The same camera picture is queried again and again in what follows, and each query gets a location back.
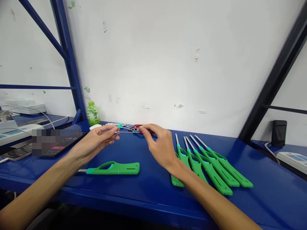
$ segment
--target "hand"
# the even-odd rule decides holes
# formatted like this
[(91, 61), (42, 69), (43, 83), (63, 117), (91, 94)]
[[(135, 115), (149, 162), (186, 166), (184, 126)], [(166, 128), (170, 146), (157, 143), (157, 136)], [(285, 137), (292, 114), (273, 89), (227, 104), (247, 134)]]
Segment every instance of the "hand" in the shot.
[[(172, 133), (155, 124), (143, 125), (138, 129), (144, 134), (148, 143), (149, 151), (152, 153), (156, 161), (172, 175), (176, 174), (178, 167), (183, 162), (175, 155)], [(157, 141), (153, 140), (147, 129), (156, 133), (158, 136)]]
[(92, 129), (65, 157), (77, 161), (80, 167), (87, 164), (105, 146), (113, 144), (114, 140), (119, 140), (119, 136), (115, 135), (118, 130), (119, 127), (113, 125), (104, 125)]

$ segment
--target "blue shelf frame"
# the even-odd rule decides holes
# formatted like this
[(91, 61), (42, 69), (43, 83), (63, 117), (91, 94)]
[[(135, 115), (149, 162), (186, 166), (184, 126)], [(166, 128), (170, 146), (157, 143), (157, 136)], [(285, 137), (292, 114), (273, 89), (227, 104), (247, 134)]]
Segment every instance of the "blue shelf frame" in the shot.
[(82, 91), (78, 76), (77, 65), (75, 61), (75, 55), (73, 51), (73, 46), (71, 43), (69, 27), (67, 23), (65, 8), (63, 0), (50, 0), (55, 23), (58, 29), (60, 44), (52, 35), (48, 27), (39, 17), (37, 12), (34, 10), (32, 5), (28, 0), (19, 0), (23, 5), (29, 15), (33, 18), (36, 24), (40, 27), (52, 45), (56, 48), (59, 54), (63, 57), (70, 87), (62, 86), (33, 86), (33, 85), (1, 85), (0, 88), (11, 88), (11, 89), (69, 89), (72, 92), (75, 107), (76, 107), (76, 116), (73, 121), (73, 124), (79, 122), (80, 120), (86, 120), (86, 112), (83, 103)]

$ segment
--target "white cable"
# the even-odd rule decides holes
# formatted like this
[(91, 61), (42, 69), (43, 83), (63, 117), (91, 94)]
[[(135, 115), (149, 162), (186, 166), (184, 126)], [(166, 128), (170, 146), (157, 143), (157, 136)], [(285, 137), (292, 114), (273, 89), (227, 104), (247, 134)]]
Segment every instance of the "white cable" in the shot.
[[(1, 117), (3, 117), (3, 114), (4, 114), (5, 112), (8, 112), (8, 111), (11, 111), (11, 110), (14, 110), (14, 109), (32, 109), (32, 108), (28, 108), (28, 107), (18, 107), (18, 108), (13, 108), (13, 109), (5, 110), (5, 111), (3, 111), (3, 112), (1, 113)], [(52, 121), (50, 120), (50, 118), (49, 118), (46, 114), (44, 114), (43, 112), (41, 112), (41, 111), (39, 111), (39, 110), (36, 110), (36, 109), (32, 109), (32, 110), (35, 110), (35, 111), (40, 112), (40, 113), (42, 113), (43, 115), (45, 115), (45, 117), (50, 121), (50, 124), (52, 125), (52, 128), (55, 129), (55, 128), (54, 128), (54, 125), (52, 124)]]
[(24, 132), (24, 133), (26, 133), (26, 134), (32, 135), (32, 133), (28, 133), (28, 132), (26, 132), (26, 131), (23, 131), (23, 130), (21, 130), (21, 129), (16, 129), (16, 128), (0, 128), (0, 129), (15, 129), (15, 130), (22, 131), (22, 132)]
[(277, 163), (280, 165), (279, 159), (276, 157), (275, 153), (273, 153), (273, 152), (269, 149), (269, 147), (268, 147), (268, 144), (270, 144), (270, 143), (271, 143), (271, 142), (265, 143), (265, 144), (264, 144), (264, 147), (275, 157)]
[(59, 120), (53, 121), (53, 122), (51, 122), (51, 123), (45, 124), (45, 125), (43, 125), (43, 126), (47, 126), (47, 125), (53, 124), (54, 122), (57, 122), (57, 121), (63, 120), (63, 119), (65, 119), (65, 118), (68, 118), (68, 116), (67, 116), (67, 117), (64, 117), (64, 118), (61, 118), (61, 119), (59, 119)]
[(5, 162), (7, 160), (9, 160), (9, 158), (4, 158), (3, 160), (0, 161), (0, 163)]

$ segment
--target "white wall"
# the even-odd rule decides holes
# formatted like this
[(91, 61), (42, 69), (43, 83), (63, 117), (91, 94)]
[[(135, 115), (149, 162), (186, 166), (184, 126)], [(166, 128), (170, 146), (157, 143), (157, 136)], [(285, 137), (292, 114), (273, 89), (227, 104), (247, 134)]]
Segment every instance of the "white wall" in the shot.
[[(305, 44), (272, 105), (307, 110), (307, 45)], [(286, 144), (307, 146), (307, 115), (269, 109), (258, 126), (253, 140), (270, 141), (273, 120), (286, 120)]]
[(86, 101), (102, 120), (237, 137), (302, 5), (67, 0)]
[[(31, 0), (31, 4), (59, 41), (50, 1)], [(69, 86), (63, 58), (17, 0), (0, 1), (0, 84)], [(0, 89), (0, 100), (31, 99), (45, 103), (50, 114), (75, 116), (70, 90), (45, 92)]]

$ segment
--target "bottle label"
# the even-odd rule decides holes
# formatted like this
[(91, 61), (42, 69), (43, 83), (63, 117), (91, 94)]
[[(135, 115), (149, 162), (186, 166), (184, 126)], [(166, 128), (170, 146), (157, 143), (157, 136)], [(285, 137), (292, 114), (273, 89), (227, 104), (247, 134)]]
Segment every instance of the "bottle label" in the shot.
[(100, 124), (100, 118), (95, 109), (93, 109), (91, 112), (87, 111), (86, 113), (90, 125)]

